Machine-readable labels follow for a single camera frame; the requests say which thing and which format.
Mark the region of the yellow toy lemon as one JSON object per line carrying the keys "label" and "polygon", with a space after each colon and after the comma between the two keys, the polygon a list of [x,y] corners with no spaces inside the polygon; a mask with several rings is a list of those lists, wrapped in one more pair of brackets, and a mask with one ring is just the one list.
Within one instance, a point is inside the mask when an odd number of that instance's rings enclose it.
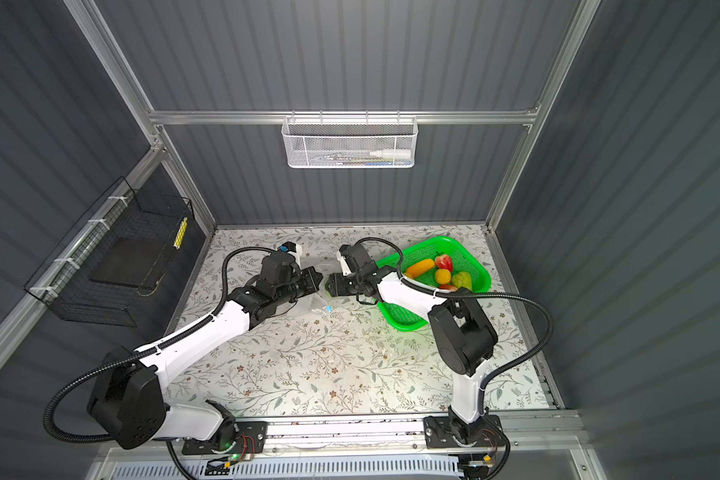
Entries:
{"label": "yellow toy lemon", "polygon": [[452,272],[448,269],[438,269],[434,274],[435,281],[438,285],[447,285],[451,282]]}

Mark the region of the yellow green toy pear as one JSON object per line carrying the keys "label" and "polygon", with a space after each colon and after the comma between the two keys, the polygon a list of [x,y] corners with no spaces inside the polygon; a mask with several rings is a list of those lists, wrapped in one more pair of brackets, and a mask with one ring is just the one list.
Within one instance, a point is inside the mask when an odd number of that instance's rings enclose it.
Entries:
{"label": "yellow green toy pear", "polygon": [[456,289],[465,288],[469,291],[473,290],[472,276],[467,271],[461,271],[451,276],[450,284]]}

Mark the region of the clear zip top bag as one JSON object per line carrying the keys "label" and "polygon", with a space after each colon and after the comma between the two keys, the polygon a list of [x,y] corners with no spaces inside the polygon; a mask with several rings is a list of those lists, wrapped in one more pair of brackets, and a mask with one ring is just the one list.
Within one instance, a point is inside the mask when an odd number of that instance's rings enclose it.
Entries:
{"label": "clear zip top bag", "polygon": [[285,303],[276,310],[275,318],[285,318],[289,321],[301,319],[315,320],[328,317],[335,312],[335,307],[329,303],[328,294],[324,288],[324,275],[320,290],[315,294],[308,294],[297,299],[294,303]]}

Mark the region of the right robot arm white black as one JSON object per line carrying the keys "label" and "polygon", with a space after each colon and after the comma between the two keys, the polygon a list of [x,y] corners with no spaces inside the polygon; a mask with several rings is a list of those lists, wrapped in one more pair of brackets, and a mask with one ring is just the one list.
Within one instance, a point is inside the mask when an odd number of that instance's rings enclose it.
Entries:
{"label": "right robot arm white black", "polygon": [[488,429],[484,381],[498,343],[482,306],[474,298],[447,299],[443,290],[408,285],[395,268],[378,266],[359,243],[341,246],[337,259],[342,271],[329,276],[331,296],[397,305],[428,322],[438,354],[453,372],[447,430],[458,444],[475,444]]}

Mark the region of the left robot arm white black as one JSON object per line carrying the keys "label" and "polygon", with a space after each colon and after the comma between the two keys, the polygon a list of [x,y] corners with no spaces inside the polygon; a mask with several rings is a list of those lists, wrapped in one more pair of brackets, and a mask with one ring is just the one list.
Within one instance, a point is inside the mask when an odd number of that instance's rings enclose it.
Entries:
{"label": "left robot arm white black", "polygon": [[134,351],[107,354],[105,360],[118,365],[97,377],[89,415],[124,449],[174,438],[205,442],[218,453],[235,449],[239,430],[226,407],[214,400],[202,406],[171,403],[168,386],[217,347],[273,317],[279,306],[317,293],[322,279],[315,268],[301,267],[296,254],[267,251],[260,273],[243,286],[225,288],[205,318]]}

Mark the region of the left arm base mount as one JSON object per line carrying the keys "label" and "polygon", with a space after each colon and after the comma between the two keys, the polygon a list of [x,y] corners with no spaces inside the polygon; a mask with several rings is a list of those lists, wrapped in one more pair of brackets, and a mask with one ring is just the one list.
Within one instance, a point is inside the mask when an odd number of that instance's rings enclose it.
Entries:
{"label": "left arm base mount", "polygon": [[269,424],[263,421],[223,424],[209,440],[187,440],[181,453],[185,456],[232,455],[235,458],[259,454],[263,451],[267,439],[268,426]]}

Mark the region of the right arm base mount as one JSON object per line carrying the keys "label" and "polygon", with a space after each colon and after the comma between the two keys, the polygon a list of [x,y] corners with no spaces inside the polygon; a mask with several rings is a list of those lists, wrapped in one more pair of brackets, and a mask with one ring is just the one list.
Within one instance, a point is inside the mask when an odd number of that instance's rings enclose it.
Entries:
{"label": "right arm base mount", "polygon": [[505,447],[509,440],[496,415],[482,415],[467,423],[453,412],[423,418],[425,443],[429,449]]}

